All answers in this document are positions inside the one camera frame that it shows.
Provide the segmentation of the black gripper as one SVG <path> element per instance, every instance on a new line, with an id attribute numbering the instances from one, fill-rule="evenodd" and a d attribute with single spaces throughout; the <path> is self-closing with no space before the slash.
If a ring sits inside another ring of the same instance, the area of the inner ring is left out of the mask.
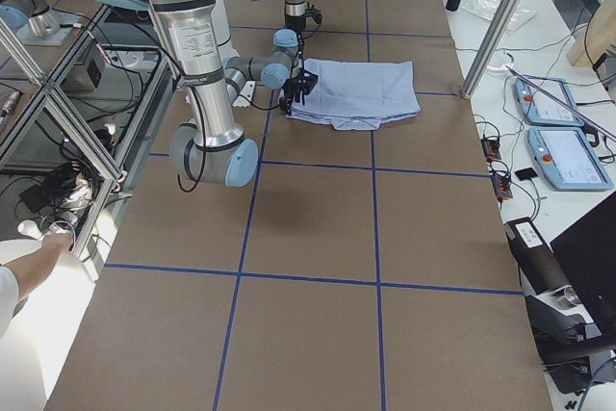
<path id="1" fill-rule="evenodd" d="M 322 24 L 322 13 L 309 2 L 285 5 L 285 27 L 293 31 L 304 31 L 306 21 L 312 19 L 318 26 Z"/>
<path id="2" fill-rule="evenodd" d="M 280 110 L 286 115 L 292 114 L 293 102 L 304 100 L 319 81 L 319 76 L 301 68 L 295 77 L 288 79 L 283 85 L 283 97 L 278 99 Z"/>

